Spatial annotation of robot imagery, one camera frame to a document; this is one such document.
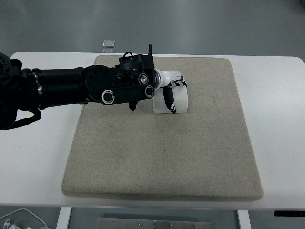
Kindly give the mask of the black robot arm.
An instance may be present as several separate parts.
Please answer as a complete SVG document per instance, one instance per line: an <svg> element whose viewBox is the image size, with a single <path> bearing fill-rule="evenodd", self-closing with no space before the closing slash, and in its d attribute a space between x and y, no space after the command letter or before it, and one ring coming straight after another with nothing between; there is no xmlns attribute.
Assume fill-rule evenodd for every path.
<svg viewBox="0 0 305 229"><path fill-rule="evenodd" d="M92 65L75 69L24 69L18 59L0 56L0 127L9 130L40 120L48 107L68 104L127 103L135 110L139 101L155 94L153 55L127 52L110 68Z"/></svg>

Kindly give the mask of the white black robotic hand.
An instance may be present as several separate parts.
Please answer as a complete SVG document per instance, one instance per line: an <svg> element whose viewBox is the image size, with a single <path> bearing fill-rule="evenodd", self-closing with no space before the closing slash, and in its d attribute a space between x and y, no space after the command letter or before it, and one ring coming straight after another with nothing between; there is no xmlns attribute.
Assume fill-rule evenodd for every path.
<svg viewBox="0 0 305 229"><path fill-rule="evenodd" d="M176 86L186 86L186 81L180 71L161 71L155 69L157 84L155 91L162 88L166 107L173 113L176 113L172 88Z"/></svg>

